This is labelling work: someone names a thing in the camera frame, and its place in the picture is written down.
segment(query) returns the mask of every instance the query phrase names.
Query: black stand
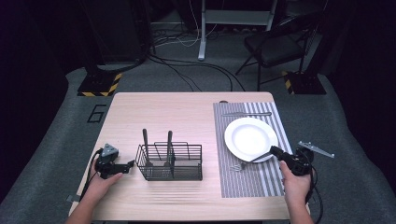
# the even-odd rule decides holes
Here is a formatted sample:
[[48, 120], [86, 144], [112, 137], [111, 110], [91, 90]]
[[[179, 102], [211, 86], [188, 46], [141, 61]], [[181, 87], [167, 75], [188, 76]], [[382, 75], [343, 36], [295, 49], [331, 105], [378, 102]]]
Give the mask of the black stand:
[[97, 68], [94, 74], [87, 73], [78, 88], [78, 96], [110, 96], [119, 84], [121, 73]]
[[326, 94], [318, 76], [309, 76], [308, 74], [300, 74], [298, 72], [288, 72], [284, 76], [284, 79], [289, 94]]

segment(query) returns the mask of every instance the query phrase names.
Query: utensil holder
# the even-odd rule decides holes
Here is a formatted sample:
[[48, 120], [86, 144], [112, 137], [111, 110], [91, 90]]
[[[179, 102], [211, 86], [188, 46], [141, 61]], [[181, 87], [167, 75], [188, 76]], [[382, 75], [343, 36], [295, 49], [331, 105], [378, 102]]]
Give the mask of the utensil holder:
[[202, 180], [202, 146], [173, 142], [139, 145], [136, 165], [146, 180]]

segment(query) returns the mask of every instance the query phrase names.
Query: table leg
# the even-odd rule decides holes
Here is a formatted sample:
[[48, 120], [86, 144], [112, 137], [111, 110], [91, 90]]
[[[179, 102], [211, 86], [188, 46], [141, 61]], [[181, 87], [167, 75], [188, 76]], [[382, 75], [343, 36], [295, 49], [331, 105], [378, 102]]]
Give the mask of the table leg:
[[201, 45], [199, 47], [198, 60], [203, 61], [205, 59], [205, 50], [206, 50], [206, 6], [205, 0], [202, 0], [202, 18], [201, 18]]

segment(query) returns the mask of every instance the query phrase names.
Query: fork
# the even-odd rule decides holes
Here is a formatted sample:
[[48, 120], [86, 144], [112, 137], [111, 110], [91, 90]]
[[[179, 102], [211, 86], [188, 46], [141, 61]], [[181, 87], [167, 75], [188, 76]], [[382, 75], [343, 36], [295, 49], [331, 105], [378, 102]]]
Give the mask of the fork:
[[254, 159], [253, 161], [241, 162], [241, 163], [239, 163], [239, 164], [232, 165], [232, 166], [230, 166], [230, 170], [231, 170], [231, 171], [235, 171], [235, 172], [242, 171], [242, 170], [245, 169], [245, 167], [247, 167], [248, 164], [250, 164], [250, 163], [252, 163], [252, 162], [254, 162], [254, 161], [260, 160], [260, 159], [262, 159], [262, 158], [264, 158], [264, 157], [267, 157], [267, 156], [269, 156], [269, 155], [271, 155], [271, 154], [272, 154], [271, 152], [267, 152], [267, 153], [264, 153], [263, 155], [261, 155], [260, 157]]

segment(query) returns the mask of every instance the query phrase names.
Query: striped placemat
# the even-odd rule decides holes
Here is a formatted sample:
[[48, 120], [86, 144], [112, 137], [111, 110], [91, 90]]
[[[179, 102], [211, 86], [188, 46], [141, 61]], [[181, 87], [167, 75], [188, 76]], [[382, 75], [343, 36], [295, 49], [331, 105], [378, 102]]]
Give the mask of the striped placemat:
[[250, 116], [270, 125], [276, 132], [278, 147], [291, 153], [290, 144], [275, 103], [214, 103], [216, 137], [219, 154], [221, 196], [223, 198], [268, 197], [284, 194], [282, 174], [276, 157], [265, 162], [251, 163], [242, 172], [233, 172], [230, 166], [242, 162], [227, 148], [224, 132], [234, 120], [242, 117], [223, 117], [231, 112], [272, 112], [272, 116]]

